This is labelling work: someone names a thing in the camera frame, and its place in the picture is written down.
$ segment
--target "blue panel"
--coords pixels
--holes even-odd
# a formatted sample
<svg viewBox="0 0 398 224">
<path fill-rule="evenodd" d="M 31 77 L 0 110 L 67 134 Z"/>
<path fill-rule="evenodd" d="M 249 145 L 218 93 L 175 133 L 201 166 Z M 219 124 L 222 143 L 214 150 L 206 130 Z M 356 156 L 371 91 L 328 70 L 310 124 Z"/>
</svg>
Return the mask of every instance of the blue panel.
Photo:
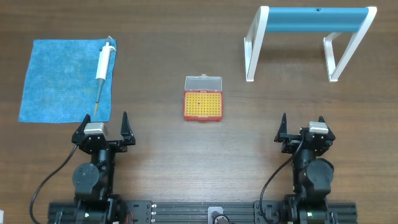
<svg viewBox="0 0 398 224">
<path fill-rule="evenodd" d="M 357 32 L 367 8 L 270 7 L 266 32 Z"/>
</svg>

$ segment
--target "white stand leg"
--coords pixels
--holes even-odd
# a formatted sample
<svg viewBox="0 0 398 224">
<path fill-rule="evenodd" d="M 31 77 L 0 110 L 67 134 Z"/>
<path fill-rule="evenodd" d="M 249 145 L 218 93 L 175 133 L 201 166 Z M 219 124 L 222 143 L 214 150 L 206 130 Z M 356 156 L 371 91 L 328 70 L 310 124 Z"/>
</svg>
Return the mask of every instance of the white stand leg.
<svg viewBox="0 0 398 224">
<path fill-rule="evenodd" d="M 262 40 L 266 32 L 269 7 L 261 6 L 254 17 L 249 32 L 244 38 L 244 63 L 246 67 L 246 81 L 254 81 L 257 61 L 259 60 Z"/>
<path fill-rule="evenodd" d="M 329 36 L 323 38 L 323 47 L 325 48 L 326 67 L 328 69 L 329 82 L 337 82 L 338 77 L 341 75 L 351 56 L 353 56 L 356 48 L 372 24 L 374 16 L 377 13 L 377 8 L 368 7 L 368 10 L 368 15 L 361 24 L 359 30 L 354 33 L 351 37 L 351 40 L 349 40 L 348 46 L 337 66 L 335 63 L 335 56 L 333 55 L 333 46 L 331 42 L 334 38 L 338 37 L 340 33 L 333 32 Z"/>
</svg>

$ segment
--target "pipette tip box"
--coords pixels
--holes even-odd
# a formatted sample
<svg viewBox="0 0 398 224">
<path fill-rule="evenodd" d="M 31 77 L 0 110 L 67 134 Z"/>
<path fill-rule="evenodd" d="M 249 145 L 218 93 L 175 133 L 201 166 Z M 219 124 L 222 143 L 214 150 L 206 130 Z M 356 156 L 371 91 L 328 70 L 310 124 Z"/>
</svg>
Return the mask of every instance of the pipette tip box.
<svg viewBox="0 0 398 224">
<path fill-rule="evenodd" d="M 221 77 L 185 78 L 184 120 L 221 121 L 223 118 L 223 82 Z"/>
</svg>

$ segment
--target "transparent lid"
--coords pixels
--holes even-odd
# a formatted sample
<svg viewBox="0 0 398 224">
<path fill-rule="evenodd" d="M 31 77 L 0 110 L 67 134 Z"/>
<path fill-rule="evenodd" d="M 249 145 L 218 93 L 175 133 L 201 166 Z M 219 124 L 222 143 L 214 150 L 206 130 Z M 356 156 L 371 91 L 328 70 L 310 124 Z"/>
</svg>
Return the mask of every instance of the transparent lid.
<svg viewBox="0 0 398 224">
<path fill-rule="evenodd" d="M 221 77 L 208 77 L 206 74 L 201 76 L 187 76 L 185 78 L 185 91 L 223 91 L 223 81 Z"/>
</svg>

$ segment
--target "yellow pipette tip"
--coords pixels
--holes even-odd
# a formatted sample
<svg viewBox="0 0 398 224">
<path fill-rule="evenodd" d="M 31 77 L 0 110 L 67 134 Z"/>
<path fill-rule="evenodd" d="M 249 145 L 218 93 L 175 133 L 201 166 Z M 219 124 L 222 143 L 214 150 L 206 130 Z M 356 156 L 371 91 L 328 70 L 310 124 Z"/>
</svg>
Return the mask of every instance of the yellow pipette tip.
<svg viewBox="0 0 398 224">
<path fill-rule="evenodd" d="M 97 116 L 98 103 L 95 103 L 94 116 Z"/>
</svg>

